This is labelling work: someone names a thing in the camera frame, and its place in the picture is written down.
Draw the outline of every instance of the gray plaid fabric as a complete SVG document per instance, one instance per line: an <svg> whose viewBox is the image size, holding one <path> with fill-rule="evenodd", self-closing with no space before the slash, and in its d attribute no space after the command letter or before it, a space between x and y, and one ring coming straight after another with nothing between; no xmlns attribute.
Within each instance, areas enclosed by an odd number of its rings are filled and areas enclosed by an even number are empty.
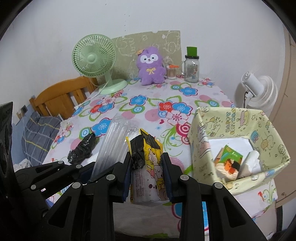
<svg viewBox="0 0 296 241"><path fill-rule="evenodd" d="M59 132L60 122L57 117L41 117L38 112L31 115L22 136L22 150L32 166L42 164Z"/></svg>

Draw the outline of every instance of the fan base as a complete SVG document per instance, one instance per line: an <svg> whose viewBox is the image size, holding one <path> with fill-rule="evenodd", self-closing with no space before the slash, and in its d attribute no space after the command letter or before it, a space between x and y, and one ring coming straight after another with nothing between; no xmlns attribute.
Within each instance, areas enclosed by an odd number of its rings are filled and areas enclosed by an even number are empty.
<svg viewBox="0 0 296 241"><path fill-rule="evenodd" d="M119 90L124 89L128 83L123 79L112 80L112 85L108 87L101 87L99 92L101 95L109 95Z"/></svg>

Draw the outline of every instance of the cartoon patterned box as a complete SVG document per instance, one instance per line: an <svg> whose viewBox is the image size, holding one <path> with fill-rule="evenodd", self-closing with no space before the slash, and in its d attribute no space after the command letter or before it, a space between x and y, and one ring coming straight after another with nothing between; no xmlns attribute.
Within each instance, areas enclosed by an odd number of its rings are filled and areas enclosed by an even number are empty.
<svg viewBox="0 0 296 241"><path fill-rule="evenodd" d="M244 137L260 154L263 172L223 183L217 176L209 139ZM286 147L270 120L261 110L198 107L189 130L193 177L200 183L221 182L233 195L270 182L290 163Z"/></svg>

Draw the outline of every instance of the white fan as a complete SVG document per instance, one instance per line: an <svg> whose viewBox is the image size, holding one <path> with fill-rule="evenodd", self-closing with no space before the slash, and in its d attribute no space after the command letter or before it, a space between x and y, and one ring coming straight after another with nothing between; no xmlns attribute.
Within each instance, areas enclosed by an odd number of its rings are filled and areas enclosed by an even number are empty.
<svg viewBox="0 0 296 241"><path fill-rule="evenodd" d="M244 108L260 109L264 112L270 110L276 102L278 89L272 78L260 76L256 78L249 71L242 77L242 83L249 92L245 95Z"/></svg>

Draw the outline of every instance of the fan center cap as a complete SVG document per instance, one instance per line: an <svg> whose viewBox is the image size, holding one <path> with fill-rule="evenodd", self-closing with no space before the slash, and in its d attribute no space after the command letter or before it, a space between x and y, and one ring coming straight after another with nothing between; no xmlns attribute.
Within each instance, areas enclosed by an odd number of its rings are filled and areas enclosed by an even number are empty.
<svg viewBox="0 0 296 241"><path fill-rule="evenodd" d="M90 63L93 63L95 62L96 60L96 55L95 54L90 54L89 56L87 56L87 60L90 62Z"/></svg>

